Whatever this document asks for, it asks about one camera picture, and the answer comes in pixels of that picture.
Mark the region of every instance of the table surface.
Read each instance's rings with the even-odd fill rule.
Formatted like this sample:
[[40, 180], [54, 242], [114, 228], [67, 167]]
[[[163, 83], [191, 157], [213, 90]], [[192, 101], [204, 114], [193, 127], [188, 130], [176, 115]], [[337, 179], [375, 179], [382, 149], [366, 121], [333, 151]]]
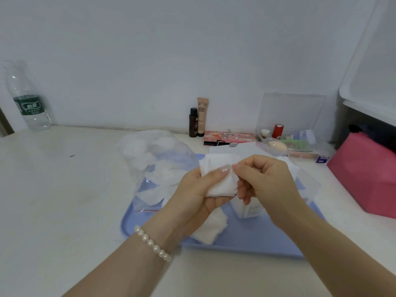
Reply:
[[[54, 126], [0, 139], [0, 296], [60, 296], [123, 241], [136, 180], [128, 131]], [[195, 153], [202, 138], [175, 137]], [[396, 273], [396, 219], [365, 213], [323, 164], [299, 160], [330, 224]], [[178, 249], [153, 296], [330, 296], [305, 260]]]

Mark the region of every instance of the forearm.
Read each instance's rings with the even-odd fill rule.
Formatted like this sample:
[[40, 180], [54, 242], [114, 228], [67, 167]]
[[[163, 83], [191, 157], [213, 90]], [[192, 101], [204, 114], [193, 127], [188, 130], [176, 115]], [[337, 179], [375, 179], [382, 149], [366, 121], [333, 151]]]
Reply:
[[[142, 229], [162, 249], [171, 253], [180, 238], [172, 223], [167, 221], [158, 213]], [[64, 296], [149, 296], [165, 263], [147, 243], [133, 234]]]
[[280, 228], [333, 296], [396, 295], [396, 276], [308, 206], [287, 214]]

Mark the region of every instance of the pink box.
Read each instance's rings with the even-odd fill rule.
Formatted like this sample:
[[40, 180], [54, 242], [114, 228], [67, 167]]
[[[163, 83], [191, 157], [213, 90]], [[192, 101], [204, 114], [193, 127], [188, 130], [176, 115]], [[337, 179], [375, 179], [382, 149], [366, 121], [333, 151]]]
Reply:
[[351, 133], [328, 167], [364, 211], [396, 218], [396, 154]]

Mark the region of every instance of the right hand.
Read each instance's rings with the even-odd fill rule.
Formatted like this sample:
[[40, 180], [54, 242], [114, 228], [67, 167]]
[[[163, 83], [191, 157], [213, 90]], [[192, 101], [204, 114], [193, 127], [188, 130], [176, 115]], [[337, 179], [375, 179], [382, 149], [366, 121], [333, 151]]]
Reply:
[[281, 214], [306, 207], [284, 161], [252, 155], [232, 169], [240, 178], [239, 199], [248, 205], [252, 197], [257, 197], [274, 223]]

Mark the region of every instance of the hand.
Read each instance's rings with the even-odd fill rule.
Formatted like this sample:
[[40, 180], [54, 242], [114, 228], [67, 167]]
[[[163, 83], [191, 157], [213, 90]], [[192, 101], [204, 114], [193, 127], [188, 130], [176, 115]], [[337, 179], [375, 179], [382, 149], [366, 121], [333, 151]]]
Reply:
[[233, 197], [205, 197], [209, 188], [223, 180], [231, 171], [231, 165], [225, 165], [201, 176], [200, 168], [184, 175], [175, 194], [161, 210], [176, 224], [181, 237], [193, 234], [212, 213]]
[[240, 178], [239, 198], [248, 205], [252, 197], [257, 197], [275, 225], [280, 214], [306, 206], [284, 161], [253, 155], [232, 169]]

